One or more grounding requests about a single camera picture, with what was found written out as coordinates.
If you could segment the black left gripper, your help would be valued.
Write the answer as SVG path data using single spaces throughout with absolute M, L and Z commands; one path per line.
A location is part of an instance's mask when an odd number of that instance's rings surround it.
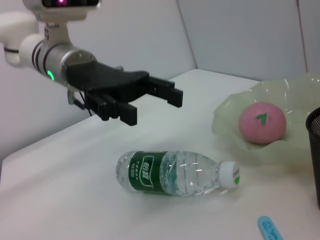
M 84 92 L 84 107 L 103 121 L 119 118 L 135 126 L 138 110 L 130 102 L 144 95 L 141 86 L 147 79 L 149 95 L 177 108 L 183 105 L 183 91 L 175 88 L 174 82 L 152 77 L 146 71 L 123 71 L 98 61 L 68 64 L 65 69 L 69 85 Z

